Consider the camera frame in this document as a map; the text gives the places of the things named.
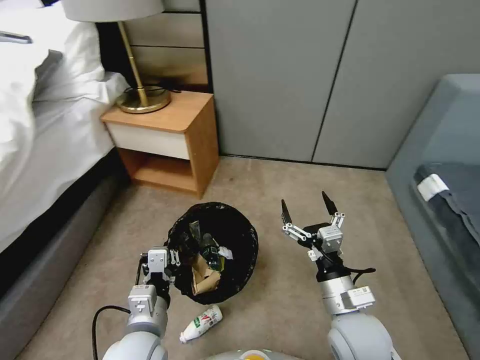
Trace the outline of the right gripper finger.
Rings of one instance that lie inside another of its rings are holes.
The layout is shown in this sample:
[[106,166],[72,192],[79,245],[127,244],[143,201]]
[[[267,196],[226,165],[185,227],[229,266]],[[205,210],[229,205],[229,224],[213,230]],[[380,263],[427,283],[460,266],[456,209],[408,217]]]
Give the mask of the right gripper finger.
[[325,191],[321,192],[322,198],[326,207],[328,214],[331,216],[329,223],[323,223],[321,229],[329,226],[337,226],[339,229],[342,227],[345,220],[345,213],[339,212],[334,201],[326,194]]
[[281,219],[283,222],[282,231],[285,235],[301,243],[306,243],[312,239],[311,233],[293,224],[287,204],[283,198],[281,199]]

